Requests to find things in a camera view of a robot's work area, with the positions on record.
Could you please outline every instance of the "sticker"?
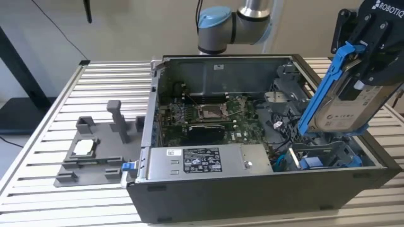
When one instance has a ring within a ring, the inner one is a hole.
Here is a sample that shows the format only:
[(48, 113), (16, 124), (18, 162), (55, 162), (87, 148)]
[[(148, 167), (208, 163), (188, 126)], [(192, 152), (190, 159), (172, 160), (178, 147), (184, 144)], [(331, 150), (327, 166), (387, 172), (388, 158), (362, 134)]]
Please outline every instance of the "sticker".
[(226, 65), (214, 65), (214, 70), (223, 70)]
[(167, 149), (167, 156), (182, 156), (182, 149)]
[(219, 148), (184, 149), (184, 172), (211, 173), (222, 172)]

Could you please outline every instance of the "blue latch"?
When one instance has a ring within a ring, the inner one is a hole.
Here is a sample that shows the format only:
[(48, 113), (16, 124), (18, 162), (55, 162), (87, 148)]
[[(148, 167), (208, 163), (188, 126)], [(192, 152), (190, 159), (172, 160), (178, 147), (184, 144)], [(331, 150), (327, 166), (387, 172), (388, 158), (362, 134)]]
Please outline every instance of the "blue latch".
[(128, 171), (128, 172), (138, 170), (136, 163), (135, 162), (126, 162), (124, 164), (122, 164), (122, 170)]

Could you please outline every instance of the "metal rail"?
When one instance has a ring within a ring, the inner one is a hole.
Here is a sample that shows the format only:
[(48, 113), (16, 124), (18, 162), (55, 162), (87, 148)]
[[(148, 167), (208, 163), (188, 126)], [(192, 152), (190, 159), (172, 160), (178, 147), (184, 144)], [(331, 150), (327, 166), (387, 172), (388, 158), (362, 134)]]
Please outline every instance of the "metal rail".
[[(320, 76), (331, 61), (306, 59)], [(150, 62), (92, 62), (79, 67), (4, 179), (0, 181), (0, 226), (142, 227), (128, 193), (119, 184), (54, 187), (55, 176), (75, 136), (79, 116), (111, 122), (107, 101), (123, 102), (127, 120), (146, 113)], [(404, 168), (404, 120), (384, 106), (370, 132)], [(375, 190), (363, 191), (339, 211), (287, 214), (170, 224), (167, 226), (342, 227), (404, 225), (404, 173)]]

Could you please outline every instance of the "black cable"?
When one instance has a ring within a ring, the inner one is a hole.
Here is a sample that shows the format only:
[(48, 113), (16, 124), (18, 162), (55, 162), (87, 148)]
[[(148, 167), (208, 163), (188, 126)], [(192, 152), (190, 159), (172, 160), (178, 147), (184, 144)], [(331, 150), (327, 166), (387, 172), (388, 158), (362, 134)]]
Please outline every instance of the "black cable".
[(198, 34), (200, 32), (199, 23), (200, 23), (202, 8), (203, 8), (203, 0), (198, 0), (196, 10), (195, 10), (195, 24), (196, 24)]
[(7, 142), (7, 143), (10, 143), (10, 144), (12, 144), (12, 145), (15, 145), (15, 146), (23, 148), (22, 145), (19, 145), (19, 144), (16, 144), (16, 143), (12, 143), (12, 142), (7, 141), (2, 136), (0, 136), (0, 140), (3, 140), (4, 142)]
[(59, 26), (56, 25), (56, 23), (54, 22), (54, 20), (50, 18), (50, 16), (46, 14), (46, 12), (43, 11), (42, 7), (38, 5), (35, 0), (31, 0), (34, 2), (34, 4), (36, 5), (36, 7), (39, 8), (39, 10), (43, 12), (43, 14), (46, 15), (46, 17), (50, 19), (50, 21), (52, 22), (52, 24), (55, 25), (55, 27), (58, 28), (58, 30), (60, 31), (60, 33), (63, 34), (66, 40), (72, 44), (72, 46), (76, 48), (76, 50), (80, 52), (80, 54), (83, 55), (83, 57), (86, 58), (86, 60), (88, 60), (87, 56), (83, 54), (83, 52), (80, 51), (80, 49), (76, 47), (76, 45), (71, 42), (71, 40), (68, 39), (68, 37), (66, 36), (64, 32), (62, 31), (62, 29), (59, 28)]
[(394, 100), (394, 103), (392, 103), (392, 108), (395, 108), (395, 107), (396, 107), (398, 102), (399, 102), (399, 99), (400, 99), (400, 97), (396, 97), (396, 99)]

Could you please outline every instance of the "slotted aluminum surface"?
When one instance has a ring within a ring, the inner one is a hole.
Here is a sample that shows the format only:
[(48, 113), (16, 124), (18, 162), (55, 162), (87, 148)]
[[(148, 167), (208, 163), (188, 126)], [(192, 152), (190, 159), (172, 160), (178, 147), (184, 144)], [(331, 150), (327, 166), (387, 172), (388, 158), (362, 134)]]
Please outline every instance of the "slotted aluminum surface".
[[(331, 61), (306, 59), (320, 76)], [(119, 184), (55, 188), (54, 181), (75, 136), (79, 116), (112, 121), (107, 101), (119, 99), (127, 120), (146, 113), (150, 62), (94, 62), (80, 67), (64, 88), (0, 182), (2, 226), (119, 226), (142, 223), (128, 193)], [(404, 123), (388, 107), (370, 122), (370, 132), (404, 168)], [(170, 226), (402, 226), (404, 225), (404, 173), (380, 189), (363, 191), (339, 211), (235, 218)]]

